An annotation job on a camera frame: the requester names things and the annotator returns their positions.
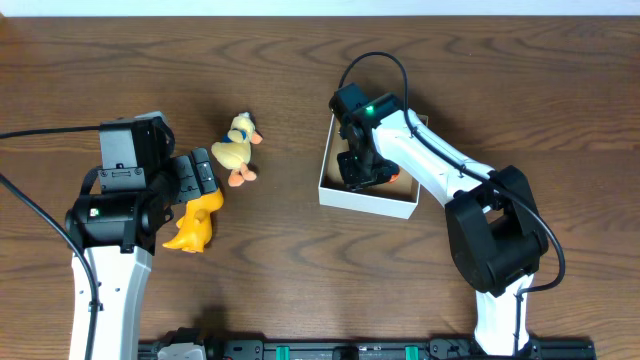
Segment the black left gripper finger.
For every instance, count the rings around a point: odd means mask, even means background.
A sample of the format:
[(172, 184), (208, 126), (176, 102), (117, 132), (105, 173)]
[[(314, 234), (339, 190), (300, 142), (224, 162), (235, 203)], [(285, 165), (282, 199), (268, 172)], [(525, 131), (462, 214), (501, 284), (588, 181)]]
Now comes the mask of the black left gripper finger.
[(195, 174), (199, 182), (202, 194), (214, 193), (218, 185), (210, 162), (209, 154), (205, 148), (196, 148), (191, 151), (195, 164)]
[(172, 158), (171, 169), (178, 178), (179, 191), (175, 203), (187, 203), (201, 196), (193, 159), (190, 155)]

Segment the orange toy dinosaur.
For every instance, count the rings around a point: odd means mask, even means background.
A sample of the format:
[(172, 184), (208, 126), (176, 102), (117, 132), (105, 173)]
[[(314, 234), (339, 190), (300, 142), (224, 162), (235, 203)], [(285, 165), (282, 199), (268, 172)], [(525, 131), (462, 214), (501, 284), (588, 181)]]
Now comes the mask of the orange toy dinosaur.
[(190, 200), (185, 215), (176, 223), (178, 234), (162, 246), (188, 253), (202, 253), (213, 236), (212, 214), (223, 204), (224, 197), (220, 189)]

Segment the yellow plush duck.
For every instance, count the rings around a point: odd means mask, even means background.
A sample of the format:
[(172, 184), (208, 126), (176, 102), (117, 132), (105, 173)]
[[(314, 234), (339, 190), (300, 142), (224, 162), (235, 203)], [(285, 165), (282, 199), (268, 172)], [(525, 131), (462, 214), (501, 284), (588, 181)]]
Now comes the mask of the yellow plush duck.
[(211, 153), (218, 163), (230, 171), (228, 184), (239, 187), (245, 182), (255, 181), (257, 173), (249, 168), (251, 162), (252, 145), (263, 141), (263, 136), (256, 129), (256, 125), (249, 112), (242, 112), (235, 116), (230, 129), (224, 137), (211, 146)]

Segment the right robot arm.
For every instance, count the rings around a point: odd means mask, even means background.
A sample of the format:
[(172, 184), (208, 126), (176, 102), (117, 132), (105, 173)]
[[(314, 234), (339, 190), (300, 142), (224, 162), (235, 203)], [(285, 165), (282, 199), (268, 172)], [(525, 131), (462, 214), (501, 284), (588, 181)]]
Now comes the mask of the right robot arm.
[(533, 197), (526, 177), (510, 166), (495, 171), (448, 144), (392, 93), (376, 100), (354, 84), (336, 91), (329, 107), (348, 144), (337, 162), (351, 191), (392, 182), (401, 171), (443, 206), (451, 257), (476, 292), (474, 339), (487, 355), (522, 353), (526, 297), (548, 249), (534, 206), (505, 196)]

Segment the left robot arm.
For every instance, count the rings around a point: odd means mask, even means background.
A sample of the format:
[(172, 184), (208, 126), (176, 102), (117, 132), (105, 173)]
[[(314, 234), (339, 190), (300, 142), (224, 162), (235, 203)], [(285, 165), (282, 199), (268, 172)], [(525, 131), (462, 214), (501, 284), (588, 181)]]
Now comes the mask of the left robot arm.
[(155, 254), (156, 234), (183, 205), (169, 249), (201, 253), (213, 237), (213, 212), (224, 198), (209, 154), (165, 157), (160, 151), (124, 161), (105, 158), (90, 170), (66, 215), (66, 228), (79, 249), (72, 258), (74, 318), (72, 359), (134, 359), (140, 312)]

